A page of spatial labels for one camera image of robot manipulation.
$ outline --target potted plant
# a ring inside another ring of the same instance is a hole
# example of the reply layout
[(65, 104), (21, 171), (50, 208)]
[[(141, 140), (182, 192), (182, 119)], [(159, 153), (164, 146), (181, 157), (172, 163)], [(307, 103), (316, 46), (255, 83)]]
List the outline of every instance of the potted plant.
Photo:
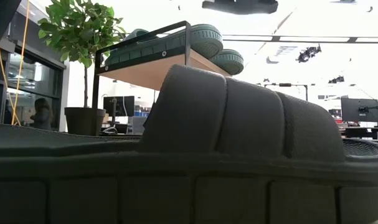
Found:
[(123, 28), (118, 27), (122, 18), (114, 18), (112, 7), (91, 0), (52, 0), (46, 7), (48, 19), (41, 19), (39, 38), (61, 52), (61, 61), (79, 61), (84, 69), (83, 108), (65, 108), (69, 133), (90, 134), (93, 116), (97, 116), (100, 130), (105, 110), (98, 109), (94, 114), (88, 107), (88, 68), (93, 64), (95, 52), (120, 42), (125, 37)]

